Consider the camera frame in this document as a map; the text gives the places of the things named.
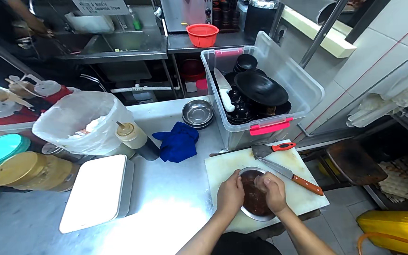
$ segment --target gold lid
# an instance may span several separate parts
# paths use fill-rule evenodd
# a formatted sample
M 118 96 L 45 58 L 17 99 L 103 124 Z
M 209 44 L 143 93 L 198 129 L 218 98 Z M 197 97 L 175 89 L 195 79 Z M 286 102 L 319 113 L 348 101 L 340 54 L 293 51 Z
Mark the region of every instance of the gold lid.
M 118 127 L 117 127 L 117 135 L 118 136 L 128 136 L 131 133 L 133 133 L 133 131 L 135 130 L 135 126 L 133 126 L 132 123 L 120 123 L 119 121 L 116 121 Z
M 14 155 L 0 165 L 0 186 L 24 184 L 37 176 L 46 165 L 47 157 L 39 153 Z

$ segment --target chef knife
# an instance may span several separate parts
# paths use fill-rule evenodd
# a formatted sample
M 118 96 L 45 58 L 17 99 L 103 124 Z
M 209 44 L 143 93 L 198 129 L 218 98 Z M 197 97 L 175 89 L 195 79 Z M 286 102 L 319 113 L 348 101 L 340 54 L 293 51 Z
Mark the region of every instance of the chef knife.
M 320 196 L 324 195 L 324 192 L 322 191 L 322 188 L 319 186 L 316 186 L 309 181 L 306 181 L 297 175 L 293 174 L 291 170 L 285 168 L 282 165 L 276 164 L 275 162 L 272 162 L 268 159 L 264 159 L 263 157 L 258 157 L 258 160 L 270 167 L 271 169 L 279 172 L 280 174 L 284 175 L 285 177 L 291 179 L 293 182 L 297 183 L 298 185 L 304 187 L 305 189 L 314 192 L 315 194 L 318 194 Z
M 273 145 L 273 146 L 255 144 L 251 146 L 251 149 L 253 151 L 254 158 L 257 158 L 257 157 L 267 157 L 273 152 L 286 151 L 293 147 L 295 147 L 295 142 L 285 142 L 285 143 L 281 143 L 281 144 Z
M 224 109 L 228 113 L 232 113 L 235 106 L 231 104 L 231 99 L 228 93 L 232 90 L 230 83 L 224 78 L 223 74 L 217 68 L 213 69 L 215 79 L 217 79 L 218 87 L 220 88 L 221 102 L 223 102 Z

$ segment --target cutting board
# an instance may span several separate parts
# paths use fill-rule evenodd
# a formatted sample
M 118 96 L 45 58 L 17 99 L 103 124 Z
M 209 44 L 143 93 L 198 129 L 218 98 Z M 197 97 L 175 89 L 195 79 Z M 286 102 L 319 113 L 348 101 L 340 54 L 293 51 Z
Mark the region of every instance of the cutting board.
M 290 140 L 274 142 L 269 145 L 277 145 L 284 142 L 290 142 Z M 265 158 L 289 168 L 294 174 L 317 185 L 314 177 L 311 175 L 305 163 L 303 163 L 303 160 L 300 158 L 300 155 L 298 155 L 295 148 L 287 151 L 274 152 Z M 325 196 L 312 193 L 302 186 L 292 182 L 292 180 L 276 173 L 259 160 L 255 160 L 251 148 L 207 158 L 205 160 L 205 166 L 210 185 L 210 194 L 212 195 L 212 203 L 215 210 L 217 208 L 217 193 L 220 184 L 227 180 L 236 169 L 243 169 L 248 166 L 259 167 L 280 177 L 286 186 L 287 204 L 297 215 L 311 212 L 330 204 Z M 225 232 L 235 231 L 247 234 L 278 222 L 280 222 L 280 220 L 277 217 L 270 221 L 255 221 L 239 210 Z

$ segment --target blue towel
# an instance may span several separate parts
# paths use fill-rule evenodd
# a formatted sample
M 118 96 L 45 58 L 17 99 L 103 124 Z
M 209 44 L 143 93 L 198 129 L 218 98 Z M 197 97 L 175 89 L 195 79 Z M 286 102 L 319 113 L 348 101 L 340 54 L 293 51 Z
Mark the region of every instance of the blue towel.
M 178 121 L 170 132 L 157 132 L 152 136 L 163 141 L 160 158 L 165 162 L 179 163 L 196 155 L 195 143 L 200 135 L 194 128 Z

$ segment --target sauce bottle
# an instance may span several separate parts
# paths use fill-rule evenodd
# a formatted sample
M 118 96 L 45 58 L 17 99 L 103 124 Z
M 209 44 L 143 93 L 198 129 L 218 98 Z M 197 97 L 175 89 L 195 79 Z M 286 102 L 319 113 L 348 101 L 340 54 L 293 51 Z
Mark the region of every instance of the sauce bottle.
M 118 127 L 116 136 L 122 143 L 134 149 L 143 158 L 153 161 L 158 159 L 160 149 L 135 123 L 120 123 L 116 121 Z

